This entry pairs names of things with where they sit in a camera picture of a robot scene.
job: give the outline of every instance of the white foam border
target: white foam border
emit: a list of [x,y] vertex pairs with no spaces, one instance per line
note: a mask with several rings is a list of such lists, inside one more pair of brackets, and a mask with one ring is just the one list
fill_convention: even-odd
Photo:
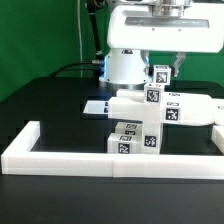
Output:
[[89,177],[224,179],[223,156],[31,152],[40,123],[30,121],[1,156],[2,173]]

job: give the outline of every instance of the black table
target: black table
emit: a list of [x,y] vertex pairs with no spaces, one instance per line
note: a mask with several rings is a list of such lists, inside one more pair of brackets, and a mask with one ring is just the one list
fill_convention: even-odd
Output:
[[[174,81],[167,90],[224,98],[224,89],[210,82]],[[113,94],[93,79],[33,80],[0,103],[0,154],[30,120],[41,122],[33,151],[105,153],[117,121],[82,111],[88,99],[108,100]],[[210,135],[211,126],[165,125],[161,153],[221,156]],[[0,176],[0,223],[223,223],[223,183]]]

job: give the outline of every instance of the green screen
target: green screen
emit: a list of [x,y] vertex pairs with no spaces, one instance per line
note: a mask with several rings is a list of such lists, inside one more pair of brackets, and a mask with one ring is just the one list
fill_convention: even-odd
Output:
[[[81,30],[83,61],[88,61],[95,58],[95,50],[85,2],[81,0]],[[97,12],[104,52],[108,51],[108,20],[108,9]],[[1,0],[0,28],[0,100],[36,77],[80,61],[77,0]],[[153,64],[174,61],[170,53],[151,52],[150,56]],[[187,54],[179,79],[224,85],[224,50],[218,54]]]

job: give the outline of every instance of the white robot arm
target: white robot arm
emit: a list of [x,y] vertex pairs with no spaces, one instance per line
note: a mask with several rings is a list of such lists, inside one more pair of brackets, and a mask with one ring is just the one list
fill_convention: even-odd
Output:
[[138,88],[150,82],[149,51],[218,52],[223,47],[224,5],[190,0],[107,0],[111,10],[105,74],[101,86]]

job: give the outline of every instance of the black cable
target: black cable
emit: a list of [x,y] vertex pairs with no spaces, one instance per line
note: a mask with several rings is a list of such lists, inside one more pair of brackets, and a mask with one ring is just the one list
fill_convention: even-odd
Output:
[[80,65],[91,65],[91,64],[92,64],[92,62],[90,61],[90,62],[79,62],[79,63],[73,63],[73,64],[65,65],[65,66],[59,68],[57,71],[51,73],[49,75],[49,77],[54,78],[58,73],[60,73],[62,70],[66,69],[66,68],[71,68],[71,67],[80,66]]
[[60,70],[60,72],[72,72],[72,71],[100,71],[99,69],[93,69],[93,68],[79,68],[79,69],[62,69]]

